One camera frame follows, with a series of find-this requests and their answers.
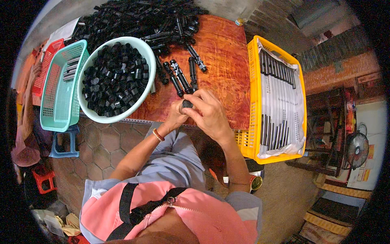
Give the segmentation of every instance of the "plastic bowl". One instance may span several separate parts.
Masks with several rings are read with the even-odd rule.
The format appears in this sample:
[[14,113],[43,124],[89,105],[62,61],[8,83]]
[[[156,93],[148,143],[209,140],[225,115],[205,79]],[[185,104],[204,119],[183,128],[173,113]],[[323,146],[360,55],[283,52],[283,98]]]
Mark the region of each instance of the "plastic bowl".
[[[112,117],[108,118],[106,116],[99,116],[95,111],[87,108],[88,101],[86,101],[84,96],[82,95],[82,89],[85,87],[82,81],[85,78],[84,70],[86,70],[89,66],[94,65],[93,60],[98,55],[98,51],[101,50],[104,45],[113,46],[114,43],[116,43],[116,42],[120,42],[123,45],[126,43],[130,43],[130,45],[133,48],[138,49],[140,54],[146,59],[146,62],[149,65],[149,81],[148,81],[146,88],[145,88],[145,91],[141,95],[140,99],[138,99],[138,101],[131,108],[129,108],[126,112],[124,112],[120,115],[116,115],[116,116],[112,116]],[[149,47],[148,44],[146,44],[146,42],[144,42],[143,40],[140,40],[138,38],[129,37],[129,36],[124,36],[124,37],[112,39],[112,40],[102,44],[100,47],[98,47],[89,56],[89,58],[87,59],[87,61],[84,64],[83,69],[81,70],[80,76],[78,78],[78,83],[77,83],[77,96],[78,96],[78,101],[80,103],[80,107],[83,110],[83,112],[85,113],[85,115],[87,115],[88,118],[90,118],[93,121],[96,121],[98,123],[109,124],[109,123],[118,122],[118,121],[130,116],[144,102],[146,96],[149,94],[149,91],[153,86],[155,76],[156,76],[156,58],[154,56],[152,49]]]

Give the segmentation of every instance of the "plastic stool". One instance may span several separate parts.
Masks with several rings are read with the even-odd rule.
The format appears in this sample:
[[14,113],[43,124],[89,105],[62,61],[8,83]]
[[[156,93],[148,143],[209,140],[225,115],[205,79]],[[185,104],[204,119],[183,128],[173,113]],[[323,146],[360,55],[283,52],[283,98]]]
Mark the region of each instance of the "plastic stool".
[[[32,172],[32,175],[35,178],[35,181],[37,182],[37,186],[38,186],[38,190],[39,190],[40,194],[45,194],[45,193],[48,193],[48,192],[50,192],[52,190],[57,190],[57,187],[54,187],[54,182],[53,182],[53,179],[54,179],[54,176],[55,176],[54,171],[48,172],[45,175],[39,175],[39,174],[35,173],[34,169],[32,169],[31,172]],[[49,180],[49,182],[50,182],[50,188],[48,190],[44,190],[42,188],[42,183],[45,180]]]
[[[58,145],[58,140],[57,140],[57,135],[62,134],[62,133],[69,133],[70,134],[70,139],[71,139],[71,146],[70,146],[70,151],[66,152],[58,152],[57,148],[59,147]],[[65,132],[54,132],[53,134],[53,144],[51,145],[51,152],[49,157],[52,158],[71,158],[71,157],[78,157],[80,155],[79,151],[76,151],[76,133],[80,133],[80,129],[78,125],[71,125],[69,126],[68,130]]]

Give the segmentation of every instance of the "yellow plastic crate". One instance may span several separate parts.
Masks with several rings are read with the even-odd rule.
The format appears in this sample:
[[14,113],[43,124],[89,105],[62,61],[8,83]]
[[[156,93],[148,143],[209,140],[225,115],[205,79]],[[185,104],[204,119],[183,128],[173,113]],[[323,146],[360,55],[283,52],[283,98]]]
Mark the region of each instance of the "yellow plastic crate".
[[280,162],[290,159],[297,159],[302,157],[301,154],[281,154],[279,156],[271,156],[266,159],[259,159],[257,154],[260,149],[260,135],[261,135],[261,74],[260,74],[260,61],[259,52],[257,48],[257,39],[261,42],[263,47],[268,51],[275,51],[280,54],[279,58],[283,59],[289,64],[297,64],[299,67],[299,79],[303,91],[303,103],[304,103],[304,118],[303,118],[303,133],[306,137],[307,127],[307,111],[306,111],[306,93],[305,84],[303,82],[303,75],[301,65],[298,60],[287,52],[265,40],[260,36],[254,36],[253,40],[248,43],[248,56],[249,56],[249,78],[250,78],[250,117],[249,117],[249,130],[236,130],[236,142],[244,157],[254,159],[258,164],[269,164],[274,162]]

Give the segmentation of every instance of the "red plastic basket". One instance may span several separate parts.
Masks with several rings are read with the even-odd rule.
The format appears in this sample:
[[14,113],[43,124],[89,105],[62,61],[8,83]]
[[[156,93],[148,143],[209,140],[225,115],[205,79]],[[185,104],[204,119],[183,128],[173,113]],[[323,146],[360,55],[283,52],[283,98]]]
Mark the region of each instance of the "red plastic basket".
[[48,72],[48,68],[50,66],[51,59],[53,58],[54,54],[63,47],[65,47],[64,39],[61,38],[57,41],[52,42],[46,49],[46,53],[42,61],[41,74],[35,79],[34,85],[31,89],[33,95],[39,97],[42,96],[43,87],[45,85],[45,79]]

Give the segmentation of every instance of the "red wooden tabletop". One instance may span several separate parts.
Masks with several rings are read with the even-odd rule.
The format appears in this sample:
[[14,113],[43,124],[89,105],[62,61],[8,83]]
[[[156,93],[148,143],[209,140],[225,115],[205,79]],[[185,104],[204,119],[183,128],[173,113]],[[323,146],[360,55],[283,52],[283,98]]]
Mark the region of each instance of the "red wooden tabletop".
[[[197,42],[193,47],[208,69],[203,73],[196,67],[199,88],[207,87],[220,99],[232,129],[247,130],[250,83],[244,28],[213,15],[201,15],[199,22],[199,31],[194,35]],[[175,59],[190,82],[189,52],[182,47],[172,47],[171,51],[161,58],[161,63]],[[171,82],[163,85],[156,78],[155,84],[157,92],[148,95],[129,118],[165,121],[170,104],[180,98]],[[186,124],[195,125],[195,122],[189,119]]]

